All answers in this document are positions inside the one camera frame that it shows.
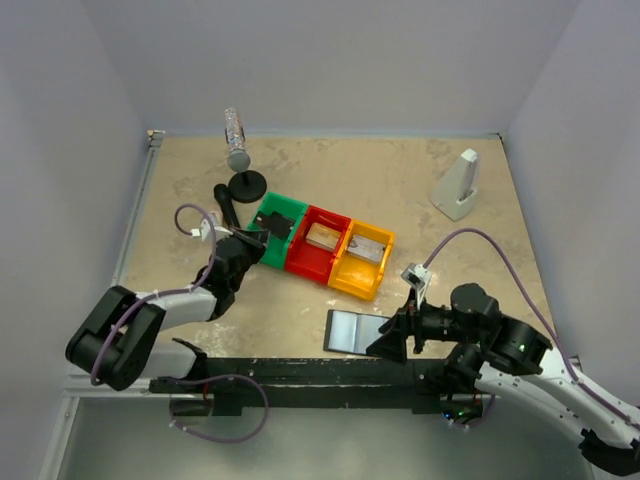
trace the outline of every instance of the plastic bin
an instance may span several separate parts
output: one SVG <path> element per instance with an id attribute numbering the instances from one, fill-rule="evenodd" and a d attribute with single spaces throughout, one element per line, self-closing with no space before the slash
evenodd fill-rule
<path id="1" fill-rule="evenodd" d="M 341 232 L 333 252 L 307 243 L 307 233 L 314 223 L 319 223 Z M 331 274 L 333 263 L 345 239 L 350 224 L 350 218 L 328 212 L 327 210 L 312 205 L 309 206 L 307 213 L 305 213 L 289 245 L 284 269 L 326 285 L 329 282 L 329 275 Z"/>
<path id="2" fill-rule="evenodd" d="M 347 246 L 353 235 L 361 235 L 386 245 L 382 261 L 379 265 L 350 255 Z M 357 220 L 352 220 L 333 263 L 329 286 L 350 293 L 364 300 L 373 300 L 382 282 L 387 259 L 393 248 L 394 234 L 381 228 L 373 227 Z"/>
<path id="3" fill-rule="evenodd" d="M 299 202 L 297 200 L 293 200 L 291 198 L 283 197 L 282 195 L 278 195 L 277 193 L 269 192 L 262 200 L 258 211 L 264 212 L 265 215 L 270 215 L 273 212 L 278 212 L 286 217 L 292 218 L 295 223 L 293 225 L 293 229 L 291 233 L 286 238 L 286 240 L 274 237 L 271 235 L 269 237 L 269 244 L 267 245 L 267 251 L 262 257 L 261 262 L 270 265 L 274 268 L 279 268 L 280 270 L 284 269 L 285 260 L 287 258 L 287 249 L 289 248 L 289 244 L 293 239 L 298 227 L 300 226 L 300 222 L 304 218 L 304 214 L 307 211 L 309 206 L 306 203 Z M 255 218 L 258 215 L 254 215 L 253 220 L 249 223 L 247 227 L 248 230 L 260 230 L 261 228 L 255 224 Z"/>

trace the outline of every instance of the yellow bin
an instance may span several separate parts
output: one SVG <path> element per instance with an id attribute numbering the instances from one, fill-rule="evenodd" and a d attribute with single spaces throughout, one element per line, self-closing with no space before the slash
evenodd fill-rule
<path id="1" fill-rule="evenodd" d="M 382 261 L 374 265 L 366 260 L 354 257 L 347 252 L 347 246 L 354 235 L 370 238 L 375 242 L 386 245 Z M 347 229 L 345 241 L 338 249 L 331 275 L 329 286 L 343 292 L 350 293 L 365 300 L 373 300 L 382 282 L 387 259 L 393 248 L 394 234 L 387 230 L 368 225 L 357 220 L 351 220 Z"/>

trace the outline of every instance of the white wall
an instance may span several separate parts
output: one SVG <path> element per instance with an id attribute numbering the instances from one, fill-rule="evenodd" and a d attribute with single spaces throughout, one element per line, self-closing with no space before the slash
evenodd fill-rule
<path id="1" fill-rule="evenodd" d="M 0 3 L 0 468 L 33 479 L 108 285 L 143 124 L 77 0 Z"/>
<path id="2" fill-rule="evenodd" d="M 506 136 L 562 340 L 640 405 L 640 3 L 583 0 Z"/>
<path id="3" fill-rule="evenodd" d="M 579 0 L 83 0 L 147 125 L 503 131 Z"/>

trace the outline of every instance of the tabletop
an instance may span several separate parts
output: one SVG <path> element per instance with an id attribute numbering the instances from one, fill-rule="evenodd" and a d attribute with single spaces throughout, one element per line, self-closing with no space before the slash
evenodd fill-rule
<path id="1" fill-rule="evenodd" d="M 429 201 L 437 180 L 467 148 L 478 152 L 478 200 L 453 222 Z M 391 316 L 409 292 L 400 274 L 422 263 L 451 231 L 476 227 L 504 249 L 525 288 L 551 322 L 538 268 L 499 138 L 247 138 L 251 168 L 269 191 L 317 205 L 395 233 L 382 284 L 372 302 L 266 265 L 245 275 L 235 304 L 216 321 L 183 325 L 160 334 L 179 337 L 217 357 L 344 357 L 323 351 L 328 309 Z M 144 185 L 126 254 L 123 284 L 138 291 L 175 288 L 194 280 L 211 251 L 209 243 L 180 234 L 175 209 L 192 202 L 210 210 L 212 189 L 233 174 L 224 137 L 168 137 Z M 235 203 L 243 226 L 259 202 Z M 196 212 L 181 215 L 197 227 Z M 486 240 L 463 234 L 431 264 L 429 303 L 448 304 L 453 288 L 476 282 L 498 299 L 501 310 L 541 332 L 498 254 Z M 427 342 L 423 358 L 449 353 L 450 343 Z"/>

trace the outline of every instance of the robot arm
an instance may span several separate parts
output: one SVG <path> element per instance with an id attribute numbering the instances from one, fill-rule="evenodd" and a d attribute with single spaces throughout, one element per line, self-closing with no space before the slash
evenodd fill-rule
<path id="1" fill-rule="evenodd" d="M 201 353 L 199 349 L 181 340 L 155 345 L 158 333 L 223 315 L 235 301 L 244 274 L 262 258 L 268 235 L 266 231 L 234 231 L 218 240 L 213 268 L 199 288 L 190 293 L 157 296 L 142 304 L 108 346 L 99 367 L 100 380 L 114 390 L 124 390 L 141 376 L 187 376 Z M 194 282 L 202 280 L 205 272 L 206 268 L 202 268 Z M 113 326 L 127 309 L 146 296 L 147 293 L 132 292 L 119 285 L 107 290 L 68 343 L 67 360 L 91 372 Z"/>
<path id="2" fill-rule="evenodd" d="M 449 401 L 454 390 L 474 388 L 501 396 L 559 422 L 581 441 L 582 455 L 603 470 L 621 476 L 640 471 L 638 408 L 582 372 L 568 371 L 560 349 L 530 325 L 503 314 L 480 286 L 461 285 L 451 293 L 450 308 L 435 307 L 424 300 L 426 270 L 410 265 L 402 276 L 412 286 L 409 298 L 380 328 L 382 336 L 368 354 L 404 363 L 409 336 L 414 353 L 426 340 L 458 342 L 444 369 L 427 375 L 448 387 Z"/>

